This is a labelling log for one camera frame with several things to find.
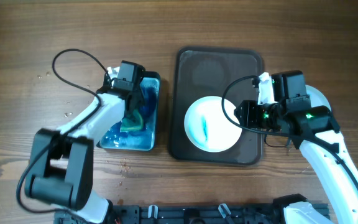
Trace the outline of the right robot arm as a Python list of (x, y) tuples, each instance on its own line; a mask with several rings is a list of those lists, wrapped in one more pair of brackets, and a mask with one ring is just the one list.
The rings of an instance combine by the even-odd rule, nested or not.
[(309, 162), (341, 223), (358, 223), (358, 170), (326, 98), (312, 95), (301, 71), (249, 77), (257, 100), (244, 100), (234, 125), (292, 141)]

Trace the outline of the white plate top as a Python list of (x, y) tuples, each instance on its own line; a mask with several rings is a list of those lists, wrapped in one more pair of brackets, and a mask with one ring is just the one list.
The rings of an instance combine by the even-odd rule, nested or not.
[(223, 152), (235, 145), (242, 134), (235, 108), (220, 96), (206, 96), (192, 103), (184, 118), (190, 142), (206, 152)]

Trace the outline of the dark brown serving tray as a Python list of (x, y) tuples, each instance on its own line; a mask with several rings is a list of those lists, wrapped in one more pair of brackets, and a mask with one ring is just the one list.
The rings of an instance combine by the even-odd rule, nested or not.
[(222, 96), (238, 78), (264, 72), (262, 57), (249, 49), (190, 46), (177, 54), (173, 83), (173, 109), (168, 151), (186, 161), (251, 166), (263, 155), (261, 135), (241, 130), (236, 143), (222, 152), (206, 152), (195, 146), (185, 133), (185, 113), (196, 100)]

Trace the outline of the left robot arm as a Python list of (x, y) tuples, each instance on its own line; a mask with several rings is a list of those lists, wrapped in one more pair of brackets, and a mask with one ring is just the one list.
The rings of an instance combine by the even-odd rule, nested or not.
[(117, 223), (112, 202), (93, 190), (94, 147), (115, 124), (144, 105), (140, 84), (147, 74), (139, 64), (122, 61), (106, 72), (94, 101), (75, 119), (56, 129), (42, 128), (32, 143), (29, 165), (17, 185), (21, 195), (52, 205), (78, 223)]

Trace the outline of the green scouring sponge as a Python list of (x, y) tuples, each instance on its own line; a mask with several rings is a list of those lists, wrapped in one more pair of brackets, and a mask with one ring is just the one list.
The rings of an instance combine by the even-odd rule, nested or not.
[(144, 127), (144, 120), (139, 110), (134, 110), (129, 117), (122, 120), (120, 132), (140, 131)]

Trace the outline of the black tub blue water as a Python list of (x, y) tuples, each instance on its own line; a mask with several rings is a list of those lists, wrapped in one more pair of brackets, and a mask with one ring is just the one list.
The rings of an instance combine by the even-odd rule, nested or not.
[(122, 121), (114, 124), (97, 144), (103, 149), (149, 151), (155, 145), (157, 109), (160, 91), (160, 75), (147, 72), (140, 83), (145, 105), (138, 110), (143, 117), (144, 127), (140, 131), (120, 132)]

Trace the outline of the white plate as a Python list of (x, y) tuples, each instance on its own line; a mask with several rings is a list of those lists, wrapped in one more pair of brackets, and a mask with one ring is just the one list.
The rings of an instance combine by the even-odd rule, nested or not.
[(332, 111), (329, 101), (318, 89), (316, 89), (312, 86), (306, 85), (306, 93), (310, 96), (310, 103), (311, 103), (312, 108), (315, 108), (318, 106), (325, 106), (330, 111)]
[(223, 152), (235, 145), (242, 134), (235, 108), (220, 96), (206, 96), (192, 103), (184, 118), (190, 142), (206, 152)]

